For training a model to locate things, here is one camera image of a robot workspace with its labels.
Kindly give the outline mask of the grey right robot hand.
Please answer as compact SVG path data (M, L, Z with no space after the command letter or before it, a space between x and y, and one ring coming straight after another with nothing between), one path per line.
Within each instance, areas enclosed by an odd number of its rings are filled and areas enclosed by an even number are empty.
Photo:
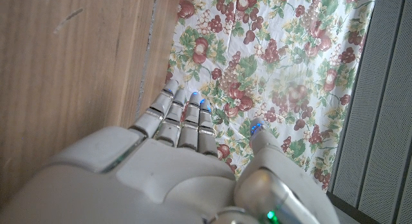
M337 223L316 183L249 127L254 157L235 177L212 111L175 80L129 128L101 129L56 154L1 209L2 223Z

